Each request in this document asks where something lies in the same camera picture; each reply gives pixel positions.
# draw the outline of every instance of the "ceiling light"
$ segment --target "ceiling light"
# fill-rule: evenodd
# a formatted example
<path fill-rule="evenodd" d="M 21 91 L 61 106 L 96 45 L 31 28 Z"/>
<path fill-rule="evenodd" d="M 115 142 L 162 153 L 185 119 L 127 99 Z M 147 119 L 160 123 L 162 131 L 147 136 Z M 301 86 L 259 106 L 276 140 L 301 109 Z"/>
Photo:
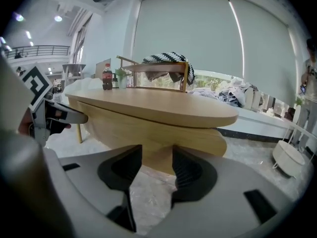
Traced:
<path fill-rule="evenodd" d="M 61 22 L 61 21 L 63 20 L 60 16 L 56 16 L 54 19 L 55 19 L 55 21 L 57 21 L 57 22 Z"/>
<path fill-rule="evenodd" d="M 24 17 L 22 15 L 16 13 L 15 14 L 15 19 L 20 22 L 20 21 L 22 21 L 24 19 Z"/>
<path fill-rule="evenodd" d="M 30 32 L 29 31 L 25 31 L 26 32 L 26 36 L 29 38 L 29 39 L 31 39 L 31 34 L 30 34 Z"/>

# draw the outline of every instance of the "coca-cola bottle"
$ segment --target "coca-cola bottle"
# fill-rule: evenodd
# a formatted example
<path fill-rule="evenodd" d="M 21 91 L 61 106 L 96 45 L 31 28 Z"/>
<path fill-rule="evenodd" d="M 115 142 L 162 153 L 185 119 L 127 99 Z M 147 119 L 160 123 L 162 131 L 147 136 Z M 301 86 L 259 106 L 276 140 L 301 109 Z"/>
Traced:
<path fill-rule="evenodd" d="M 110 69 L 110 63 L 106 63 L 103 71 L 103 89 L 112 90 L 112 71 Z"/>

